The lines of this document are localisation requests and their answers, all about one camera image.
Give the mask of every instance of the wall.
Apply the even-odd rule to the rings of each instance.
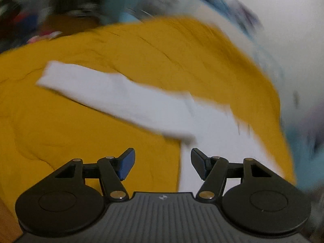
[[[239,1],[258,15],[263,29],[256,41],[277,61],[267,73],[280,94],[283,123],[298,124],[324,98],[324,0]],[[201,1],[186,13],[219,25],[248,55],[255,53],[254,43]]]

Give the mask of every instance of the mustard yellow sheet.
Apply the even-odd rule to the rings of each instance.
[[[136,150],[124,181],[130,193],[177,189],[179,142],[35,86],[50,60],[229,104],[294,181],[271,83],[218,29],[193,19],[156,19],[41,41],[0,56],[0,197],[13,213],[23,191],[72,158],[94,163],[128,147]]]

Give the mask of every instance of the light blue fabric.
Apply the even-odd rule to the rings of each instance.
[[[324,183],[324,147],[315,149],[314,136],[302,136],[295,129],[286,133],[291,148],[297,187],[310,191]]]

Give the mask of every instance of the metal pin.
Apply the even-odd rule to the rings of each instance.
[[[202,191],[199,193],[199,197],[203,199],[213,199],[215,197],[215,194],[211,191]]]
[[[112,191],[110,196],[114,199],[123,199],[126,196],[124,191]]]

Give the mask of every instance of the yellow fabric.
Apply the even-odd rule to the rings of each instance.
[[[41,41],[0,56],[0,197],[13,213],[24,190],[72,158],[94,163],[128,147],[136,150],[124,181],[130,193],[177,189],[179,142],[35,86],[50,60],[229,104],[294,181],[271,83],[218,29],[193,19],[156,19]]]

